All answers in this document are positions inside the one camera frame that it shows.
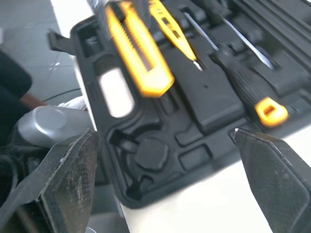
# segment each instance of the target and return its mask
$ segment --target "screwdriver shaft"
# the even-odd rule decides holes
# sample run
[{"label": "screwdriver shaft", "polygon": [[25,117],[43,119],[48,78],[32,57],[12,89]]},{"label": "screwdriver shaft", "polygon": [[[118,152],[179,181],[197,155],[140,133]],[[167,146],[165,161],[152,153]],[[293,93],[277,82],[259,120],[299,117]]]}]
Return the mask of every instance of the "screwdriver shaft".
[{"label": "screwdriver shaft", "polygon": [[199,24],[197,24],[197,22],[187,12],[184,12],[184,15],[189,20],[190,24],[197,30],[197,32],[201,36],[203,36],[206,40],[208,40],[208,42],[213,46],[213,48],[216,51],[218,51],[219,49],[217,45],[215,45],[215,43],[210,39],[210,37],[203,31],[203,29],[199,26]]},{"label": "screwdriver shaft", "polygon": [[261,60],[265,65],[267,65],[270,69],[274,69],[273,64],[269,61],[269,59],[263,55],[255,46],[248,40],[246,39],[245,36],[243,36],[236,27],[232,25],[228,20],[223,19],[224,23],[227,24],[234,32],[239,36],[239,38],[245,43],[245,45],[253,51],[253,53]]}]

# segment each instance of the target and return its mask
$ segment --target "black plastic tool case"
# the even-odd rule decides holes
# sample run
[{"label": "black plastic tool case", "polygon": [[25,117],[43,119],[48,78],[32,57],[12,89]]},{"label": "black plastic tool case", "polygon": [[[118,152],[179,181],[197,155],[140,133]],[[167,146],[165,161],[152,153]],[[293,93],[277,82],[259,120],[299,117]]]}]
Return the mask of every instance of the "black plastic tool case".
[{"label": "black plastic tool case", "polygon": [[[143,98],[133,84],[113,42],[106,41],[95,17],[77,24],[71,39],[51,37],[54,50],[75,54],[98,128],[105,138],[103,163],[118,199],[140,208],[186,187],[240,159],[235,128],[284,137],[311,123],[311,28],[297,15],[269,0],[227,1],[231,22],[275,64],[270,70],[225,24],[214,25],[189,0],[163,3],[181,25],[201,65],[196,66],[152,23],[154,35],[176,81],[159,99]],[[311,9],[305,2],[305,8]],[[210,59],[211,45],[189,25],[187,11],[219,43],[261,75],[286,105],[289,120],[274,129],[261,126],[244,109],[222,69]],[[135,100],[126,117],[109,114],[99,77],[120,67]]]}]

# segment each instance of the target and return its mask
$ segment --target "white surface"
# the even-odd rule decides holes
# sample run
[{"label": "white surface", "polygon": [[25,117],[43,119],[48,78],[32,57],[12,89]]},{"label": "white surface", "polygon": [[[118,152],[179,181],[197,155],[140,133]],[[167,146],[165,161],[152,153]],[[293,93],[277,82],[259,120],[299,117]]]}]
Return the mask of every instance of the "white surface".
[{"label": "white surface", "polygon": [[[86,0],[51,2],[64,36],[69,36],[76,23],[91,16]],[[77,79],[85,93],[78,70]],[[309,165],[310,134],[308,127],[285,139]],[[272,232],[250,191],[241,162],[151,206],[139,210],[123,207],[123,211],[131,233]]]}]

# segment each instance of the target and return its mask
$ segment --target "yellow utility knife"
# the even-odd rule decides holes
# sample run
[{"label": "yellow utility knife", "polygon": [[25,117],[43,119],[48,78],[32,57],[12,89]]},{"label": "yellow utility knife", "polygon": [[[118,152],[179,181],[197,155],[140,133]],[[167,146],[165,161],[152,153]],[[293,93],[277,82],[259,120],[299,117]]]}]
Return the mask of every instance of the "yellow utility knife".
[{"label": "yellow utility knife", "polygon": [[197,58],[190,47],[183,31],[160,0],[149,0],[151,15],[156,19],[163,33],[202,71]]},{"label": "yellow utility knife", "polygon": [[171,87],[174,77],[132,4],[122,1],[120,9],[124,14],[126,30],[112,7],[106,7],[108,26],[114,43],[141,94],[158,98]]}]

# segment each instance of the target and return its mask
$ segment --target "voltage tester screwdriver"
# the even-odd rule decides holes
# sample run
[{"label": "voltage tester screwdriver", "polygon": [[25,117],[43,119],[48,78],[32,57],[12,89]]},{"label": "voltage tester screwdriver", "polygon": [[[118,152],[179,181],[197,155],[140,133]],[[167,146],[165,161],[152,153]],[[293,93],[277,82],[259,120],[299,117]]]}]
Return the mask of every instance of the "voltage tester screwdriver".
[{"label": "voltage tester screwdriver", "polygon": [[190,47],[183,31],[179,27],[176,20],[171,16],[169,11],[160,2],[160,0],[150,0],[150,13],[159,24],[163,33],[168,39],[181,50],[193,63],[202,71],[202,67],[197,63],[197,58],[194,55],[192,48]]},{"label": "voltage tester screwdriver", "polygon": [[251,112],[255,111],[261,123],[266,127],[275,127],[285,122],[288,118],[287,109],[279,104],[278,96],[272,87],[258,74],[242,65],[233,56],[233,51],[229,47],[215,45],[188,13],[184,15],[197,32],[206,38],[216,50],[211,58],[225,71],[245,107]]},{"label": "voltage tester screwdriver", "polygon": [[231,11],[228,8],[221,5],[217,0],[196,0],[195,2],[208,13],[208,16],[211,17],[214,22],[224,22],[227,24],[244,42],[244,44],[259,58],[259,60],[270,69],[274,69],[274,66],[269,59],[255,48],[255,46],[226,19],[231,14]]}]

